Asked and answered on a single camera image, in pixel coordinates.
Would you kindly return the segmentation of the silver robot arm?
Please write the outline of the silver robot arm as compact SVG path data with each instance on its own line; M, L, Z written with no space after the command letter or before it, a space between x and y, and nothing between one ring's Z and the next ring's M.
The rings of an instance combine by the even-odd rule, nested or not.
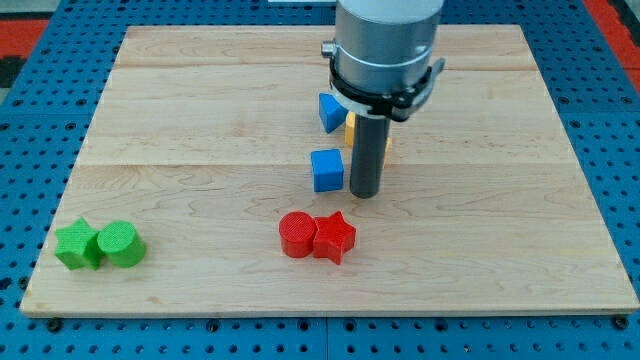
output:
M321 45L339 78L367 93L396 93L429 67L443 0L338 0Z

